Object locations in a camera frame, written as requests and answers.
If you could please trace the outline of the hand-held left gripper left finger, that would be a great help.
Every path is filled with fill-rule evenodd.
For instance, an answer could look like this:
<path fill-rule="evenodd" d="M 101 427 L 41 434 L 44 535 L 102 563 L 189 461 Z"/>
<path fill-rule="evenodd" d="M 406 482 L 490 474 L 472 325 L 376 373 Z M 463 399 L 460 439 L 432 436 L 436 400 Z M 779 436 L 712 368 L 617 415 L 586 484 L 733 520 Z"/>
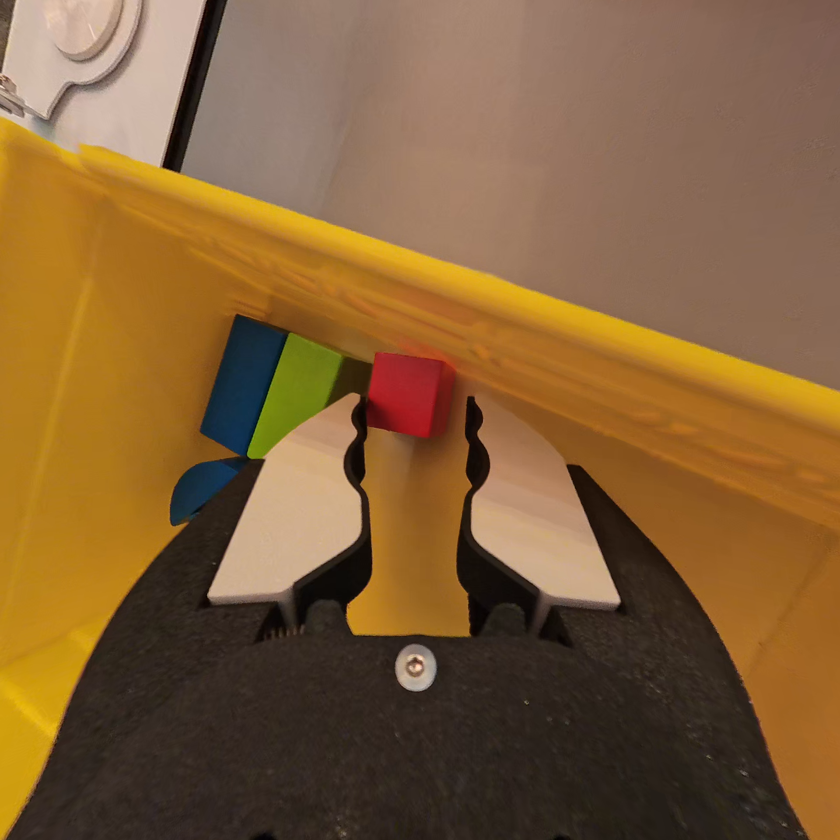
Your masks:
<path fill-rule="evenodd" d="M 270 604 L 293 633 L 317 602 L 347 620 L 371 579 L 365 408 L 348 394 L 269 451 L 206 594 L 211 606 Z"/>

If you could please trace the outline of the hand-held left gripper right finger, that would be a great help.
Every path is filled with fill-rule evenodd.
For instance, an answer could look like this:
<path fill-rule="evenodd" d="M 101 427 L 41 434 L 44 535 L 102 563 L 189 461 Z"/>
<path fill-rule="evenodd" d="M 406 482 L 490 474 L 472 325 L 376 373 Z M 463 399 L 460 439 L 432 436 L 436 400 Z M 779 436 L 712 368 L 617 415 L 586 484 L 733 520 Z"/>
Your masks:
<path fill-rule="evenodd" d="M 458 531 L 458 582 L 469 631 L 499 605 L 532 634 L 559 634 L 559 609 L 614 612 L 621 598 L 557 448 L 489 395 L 469 395 L 468 454 Z"/>

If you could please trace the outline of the blue half-round wooden block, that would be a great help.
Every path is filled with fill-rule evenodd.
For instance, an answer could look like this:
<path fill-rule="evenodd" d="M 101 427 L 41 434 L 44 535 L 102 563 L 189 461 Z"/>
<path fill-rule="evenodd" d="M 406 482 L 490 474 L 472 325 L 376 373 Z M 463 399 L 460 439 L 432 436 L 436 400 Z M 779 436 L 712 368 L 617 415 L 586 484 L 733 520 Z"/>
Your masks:
<path fill-rule="evenodd" d="M 192 520 L 248 463 L 247 457 L 237 456 L 208 460 L 189 468 L 178 479 L 171 495 L 171 525 L 175 527 Z"/>

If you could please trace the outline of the yellow plastic bin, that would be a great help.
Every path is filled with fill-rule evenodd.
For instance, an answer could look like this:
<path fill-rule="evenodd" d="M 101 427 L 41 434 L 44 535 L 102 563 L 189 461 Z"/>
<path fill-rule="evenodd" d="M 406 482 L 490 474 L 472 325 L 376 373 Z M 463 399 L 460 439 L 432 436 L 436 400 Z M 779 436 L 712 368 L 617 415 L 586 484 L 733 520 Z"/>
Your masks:
<path fill-rule="evenodd" d="M 464 395 L 493 391 L 671 562 L 793 808 L 838 838 L 838 392 L 2 119 L 2 834 L 106 618 L 177 534 L 233 317 L 458 373 L 447 433 L 371 434 L 355 631 L 466 633 Z"/>

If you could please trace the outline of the green wooden block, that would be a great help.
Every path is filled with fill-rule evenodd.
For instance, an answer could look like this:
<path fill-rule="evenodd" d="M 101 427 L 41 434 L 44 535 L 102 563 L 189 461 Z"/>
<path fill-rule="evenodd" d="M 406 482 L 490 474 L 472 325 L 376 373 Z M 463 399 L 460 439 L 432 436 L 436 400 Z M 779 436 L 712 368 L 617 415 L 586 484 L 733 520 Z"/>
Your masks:
<path fill-rule="evenodd" d="M 290 431 L 344 396 L 367 393 L 372 363 L 294 332 L 287 336 L 247 456 L 262 459 Z"/>

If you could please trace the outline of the blue rectangular wooden block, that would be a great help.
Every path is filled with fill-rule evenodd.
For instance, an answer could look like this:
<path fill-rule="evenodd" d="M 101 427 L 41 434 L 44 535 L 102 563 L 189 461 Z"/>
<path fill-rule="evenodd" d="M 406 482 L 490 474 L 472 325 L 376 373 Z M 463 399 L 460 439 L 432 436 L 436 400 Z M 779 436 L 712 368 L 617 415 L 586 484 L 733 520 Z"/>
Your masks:
<path fill-rule="evenodd" d="M 200 426 L 201 433 L 247 456 L 288 332 L 234 317 Z"/>

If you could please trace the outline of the red wooden cube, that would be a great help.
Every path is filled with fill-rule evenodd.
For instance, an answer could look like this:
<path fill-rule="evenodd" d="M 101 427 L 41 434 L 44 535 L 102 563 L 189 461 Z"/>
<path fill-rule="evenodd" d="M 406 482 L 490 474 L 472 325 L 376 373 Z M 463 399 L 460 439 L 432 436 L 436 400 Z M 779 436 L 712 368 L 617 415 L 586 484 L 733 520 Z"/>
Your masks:
<path fill-rule="evenodd" d="M 376 353 L 366 398 L 367 426 L 438 437 L 448 424 L 454 385 L 455 369 L 445 361 Z"/>

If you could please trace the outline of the clear glass dish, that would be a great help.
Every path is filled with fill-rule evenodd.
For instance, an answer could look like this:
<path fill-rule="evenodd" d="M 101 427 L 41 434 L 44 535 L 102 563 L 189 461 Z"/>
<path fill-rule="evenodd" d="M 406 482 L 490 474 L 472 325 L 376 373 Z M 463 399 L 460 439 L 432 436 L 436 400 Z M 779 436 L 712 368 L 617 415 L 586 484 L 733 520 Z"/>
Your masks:
<path fill-rule="evenodd" d="M 113 72 L 140 25 L 142 1 L 16 2 L 2 68 L 2 110 L 50 120 L 71 88 Z"/>

